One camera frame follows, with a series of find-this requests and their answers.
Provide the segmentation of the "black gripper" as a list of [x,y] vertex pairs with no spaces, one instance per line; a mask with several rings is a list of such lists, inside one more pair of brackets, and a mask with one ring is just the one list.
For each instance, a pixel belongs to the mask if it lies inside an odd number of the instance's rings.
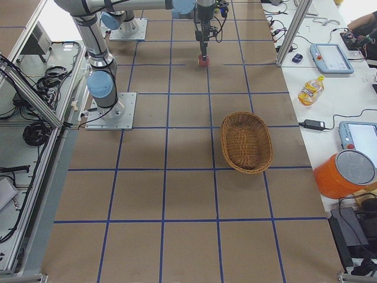
[[196,40],[200,43],[201,57],[207,59],[207,43],[210,38],[216,37],[218,29],[210,21],[195,20],[194,31]]

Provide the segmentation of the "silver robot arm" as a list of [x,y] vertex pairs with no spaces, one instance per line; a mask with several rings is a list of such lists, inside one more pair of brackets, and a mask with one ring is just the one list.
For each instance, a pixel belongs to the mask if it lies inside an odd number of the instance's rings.
[[[171,10],[174,19],[192,19],[195,38],[200,44],[199,64],[208,65],[207,44],[210,38],[210,20],[213,13],[193,1],[177,1]],[[110,33],[111,41],[144,41],[148,19],[136,18],[134,11],[102,12],[101,22]]]
[[109,29],[118,29],[126,22],[133,23],[135,10],[166,9],[184,18],[193,19],[196,40],[200,43],[199,64],[207,66],[207,45],[218,34],[211,25],[214,12],[221,7],[220,1],[57,1],[68,12],[83,39],[89,53],[92,74],[87,87],[97,104],[99,117],[106,122],[115,122],[124,114],[125,105],[120,100],[116,86],[117,63],[110,53],[100,30],[101,22]]

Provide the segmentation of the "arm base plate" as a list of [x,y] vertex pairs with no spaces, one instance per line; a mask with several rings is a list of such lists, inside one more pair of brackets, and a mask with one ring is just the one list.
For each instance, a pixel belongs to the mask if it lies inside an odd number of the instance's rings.
[[84,125],[87,130],[131,130],[135,115],[137,93],[118,93],[117,104],[108,112],[98,108],[92,99],[91,107],[96,111],[89,112],[88,122]]
[[110,41],[144,41],[147,24],[147,18],[134,18],[123,22],[119,29],[111,31]]

